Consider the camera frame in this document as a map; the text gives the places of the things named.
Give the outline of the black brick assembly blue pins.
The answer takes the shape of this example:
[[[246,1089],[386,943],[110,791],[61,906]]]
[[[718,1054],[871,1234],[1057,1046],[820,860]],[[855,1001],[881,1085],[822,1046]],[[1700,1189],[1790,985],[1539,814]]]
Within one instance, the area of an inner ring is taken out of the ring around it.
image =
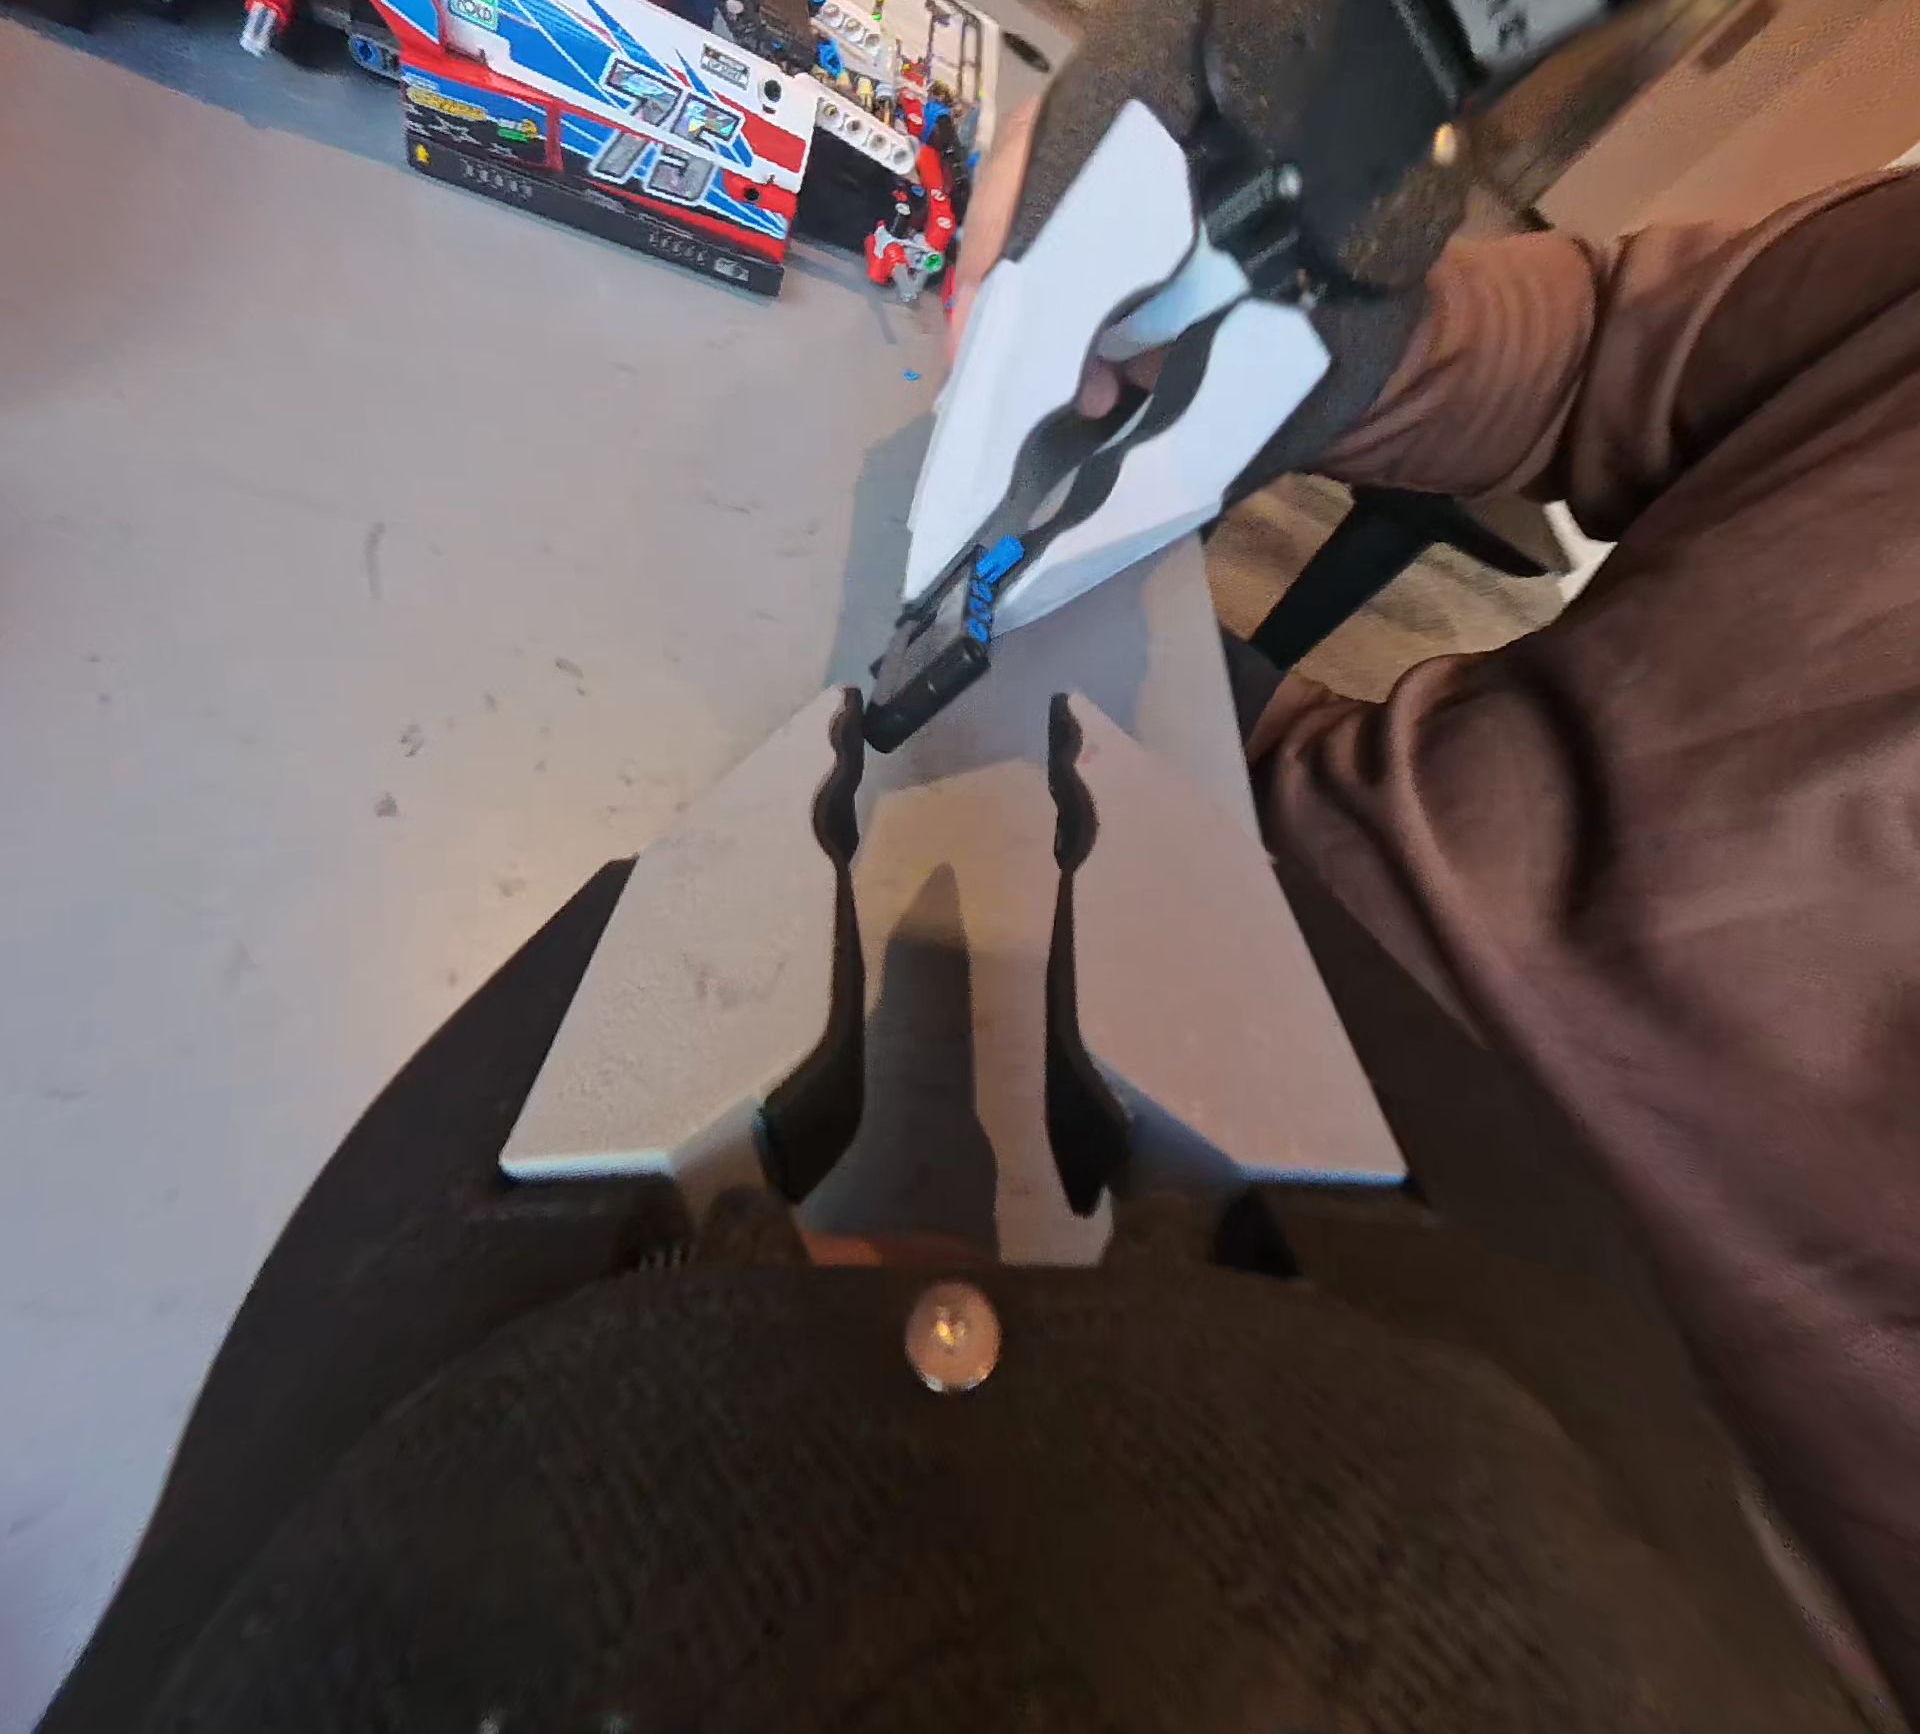
[[[896,752],[986,676],[1001,592],[1027,560],[1018,536],[974,545],[902,607],[865,705],[871,750]]]

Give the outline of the person's brown sweater torso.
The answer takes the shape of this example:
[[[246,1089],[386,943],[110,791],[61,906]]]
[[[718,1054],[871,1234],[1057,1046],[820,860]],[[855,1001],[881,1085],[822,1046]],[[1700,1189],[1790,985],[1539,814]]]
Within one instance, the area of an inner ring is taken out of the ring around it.
[[[1575,1124],[1908,1725],[1919,1674],[1919,288],[1573,610],[1284,685],[1261,829]]]

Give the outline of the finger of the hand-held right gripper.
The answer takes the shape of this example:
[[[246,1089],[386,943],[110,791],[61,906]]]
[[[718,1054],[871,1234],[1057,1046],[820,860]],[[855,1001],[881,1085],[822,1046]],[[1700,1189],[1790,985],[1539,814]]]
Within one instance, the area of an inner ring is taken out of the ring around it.
[[[1179,341],[1151,392],[1089,425],[1085,450],[1025,515],[1022,559],[992,588],[992,630],[1064,610],[1196,532],[1323,384],[1333,352],[1309,307],[1246,298]]]
[[[1078,403],[1098,339],[1177,276],[1195,240],[1185,150],[1129,102],[1038,237],[999,259],[972,300],[909,515],[906,603],[978,542],[1028,437]]]

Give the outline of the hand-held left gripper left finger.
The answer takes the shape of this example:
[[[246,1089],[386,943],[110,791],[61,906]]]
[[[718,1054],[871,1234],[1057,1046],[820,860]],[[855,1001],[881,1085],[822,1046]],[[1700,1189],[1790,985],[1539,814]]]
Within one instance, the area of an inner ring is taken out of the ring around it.
[[[865,1105],[862,699],[831,688],[635,860],[499,1152],[517,1184],[802,1202]]]

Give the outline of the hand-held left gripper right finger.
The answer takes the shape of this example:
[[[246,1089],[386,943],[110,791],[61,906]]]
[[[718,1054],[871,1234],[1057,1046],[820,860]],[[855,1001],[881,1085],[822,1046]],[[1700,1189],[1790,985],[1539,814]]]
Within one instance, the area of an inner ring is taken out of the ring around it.
[[[1096,703],[1049,708],[1044,1129],[1068,1209],[1394,1195],[1406,1157],[1252,820]]]

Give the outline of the person's right forearm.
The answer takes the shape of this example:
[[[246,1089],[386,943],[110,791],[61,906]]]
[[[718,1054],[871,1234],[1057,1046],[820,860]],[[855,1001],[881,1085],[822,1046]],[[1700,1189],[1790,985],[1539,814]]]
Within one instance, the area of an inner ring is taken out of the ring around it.
[[[1839,415],[1845,355],[1917,350],[1919,176],[1890,166],[1748,229],[1452,245],[1378,398],[1312,475],[1568,508],[1618,542],[1775,404]]]

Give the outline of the toy car chassis parts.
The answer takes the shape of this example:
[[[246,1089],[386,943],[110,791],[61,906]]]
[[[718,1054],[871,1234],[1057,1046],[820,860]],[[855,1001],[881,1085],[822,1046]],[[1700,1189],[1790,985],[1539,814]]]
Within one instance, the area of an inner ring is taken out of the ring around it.
[[[1003,32],[967,0],[807,0],[819,94],[799,237],[862,259],[902,304],[950,308]]]

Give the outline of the light grey desk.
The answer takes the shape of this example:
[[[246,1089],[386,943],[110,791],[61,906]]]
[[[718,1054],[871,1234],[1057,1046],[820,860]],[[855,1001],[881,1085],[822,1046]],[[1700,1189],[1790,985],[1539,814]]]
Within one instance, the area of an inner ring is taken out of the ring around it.
[[[372,1098],[901,592],[937,307],[727,292],[395,108],[5,18],[5,1731]]]

